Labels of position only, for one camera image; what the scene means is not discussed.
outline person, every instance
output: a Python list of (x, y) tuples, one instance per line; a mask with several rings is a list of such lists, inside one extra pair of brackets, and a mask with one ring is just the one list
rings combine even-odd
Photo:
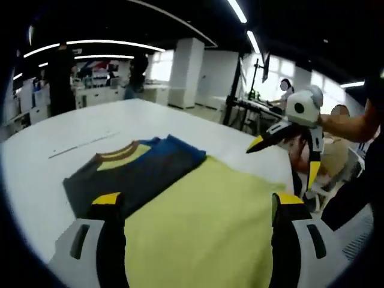
[[(362, 116), (342, 118), (338, 115), (320, 115), (318, 124), (324, 131), (353, 142), (367, 142), (373, 138), (384, 121), (384, 71), (377, 69), (364, 83), (367, 95)], [(365, 156), (365, 169), (358, 178), (344, 184), (325, 207), (322, 220), (333, 230), (351, 220), (363, 207), (370, 204), (374, 230), (367, 244), (353, 264), (332, 287), (373, 287), (381, 281), (383, 209), (382, 163), (384, 135), (381, 133), (369, 146)]]
[(274, 101), (270, 101), (269, 103), (270, 104), (278, 104), (279, 107), (285, 111), (286, 109), (286, 106), (287, 106), (287, 99), (290, 95), (292, 95), (293, 93), (295, 93), (295, 89), (293, 88), (293, 86), (291, 85), (291, 83), (289, 82), (288, 79), (283, 79), (281, 82), (280, 82), (280, 89), (282, 91), (284, 91), (285, 93), (281, 96), (280, 99), (278, 100), (274, 100)]
[(71, 90), (70, 76), (76, 73), (73, 53), (66, 42), (62, 42), (52, 59), (48, 62), (46, 77), (49, 82), (51, 116), (76, 109)]
[(145, 81), (144, 72), (148, 67), (148, 58), (145, 54), (137, 54), (130, 63), (130, 79), (129, 84), (125, 87), (124, 99), (136, 98), (136, 93), (143, 89)]
[[(331, 115), (338, 115), (339, 117), (349, 117), (348, 108), (345, 105), (336, 105)], [(335, 175), (337, 175), (345, 166), (348, 161), (348, 141), (333, 136), (330, 133), (324, 133), (324, 150), (320, 159), (320, 169), (317, 173), (316, 182), (321, 186), (326, 185)], [(293, 184), (295, 194), (298, 196), (302, 190), (302, 182), (299, 173), (308, 174), (309, 165), (309, 148), (306, 140), (297, 137), (293, 141), (293, 145), (289, 151), (289, 158), (292, 166)], [(316, 207), (320, 205), (320, 199), (312, 192), (307, 192), (304, 195), (304, 201), (311, 211), (315, 211)]]
[[(380, 73), (365, 81), (367, 104), (365, 113), (359, 117), (341, 118), (337, 115), (321, 115), (319, 125), (330, 132), (353, 142), (367, 142), (374, 137), (384, 120), (384, 78)], [(365, 156), (365, 170), (361, 176), (340, 188), (337, 195), (328, 203), (322, 219), (332, 229), (337, 230), (356, 215), (367, 203), (373, 208), (382, 199), (378, 193), (381, 187), (384, 136), (380, 133), (370, 145)]]

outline window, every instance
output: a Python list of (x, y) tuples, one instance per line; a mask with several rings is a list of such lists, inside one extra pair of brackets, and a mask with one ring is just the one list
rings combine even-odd
[(149, 79), (168, 82), (172, 72), (172, 63), (173, 50), (154, 53)]
[[(251, 90), (254, 64), (259, 59), (259, 64), (263, 65), (262, 57), (260, 54), (252, 55), (251, 63), (247, 71), (247, 92)], [(258, 69), (254, 82), (253, 89), (260, 93), (264, 100), (273, 101), (280, 99), (285, 93), (280, 88), (280, 82), (283, 79), (288, 79), (293, 85), (293, 76), (295, 74), (295, 64), (293, 62), (279, 59), (278, 57), (271, 56), (269, 60), (269, 73), (267, 80), (262, 83), (263, 70)]]
[(323, 91), (323, 106), (321, 113), (330, 114), (332, 109), (338, 104), (346, 103), (346, 93), (335, 81), (321, 75), (318, 72), (312, 72), (311, 85), (318, 86)]
[(293, 78), (295, 74), (295, 64), (287, 60), (281, 60), (281, 73), (287, 77)]

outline white pillar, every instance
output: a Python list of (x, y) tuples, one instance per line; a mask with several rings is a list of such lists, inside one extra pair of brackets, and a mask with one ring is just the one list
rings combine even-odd
[(194, 107), (203, 54), (204, 43), (198, 39), (178, 41), (169, 81), (169, 104), (183, 109)]

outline robotic arm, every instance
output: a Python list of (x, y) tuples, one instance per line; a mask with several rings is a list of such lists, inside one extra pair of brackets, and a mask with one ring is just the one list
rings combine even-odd
[(320, 154), (323, 151), (323, 130), (316, 124), (321, 106), (323, 93), (317, 86), (311, 85), (292, 94), (287, 100), (285, 117), (259, 135), (247, 153), (276, 145), (285, 138), (303, 135), (310, 150), (307, 190), (310, 189), (320, 169)]

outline folded shirt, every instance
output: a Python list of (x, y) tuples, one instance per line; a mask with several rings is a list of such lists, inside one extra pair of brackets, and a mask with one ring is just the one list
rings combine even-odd
[(169, 135), (166, 139), (134, 142), (112, 154), (97, 154), (74, 175), (64, 179), (67, 197), (77, 218), (86, 216), (92, 202), (120, 192), (121, 214), (129, 217), (178, 179), (199, 166), (205, 151)]
[(272, 193), (284, 190), (208, 156), (125, 220), (129, 285), (267, 288)]

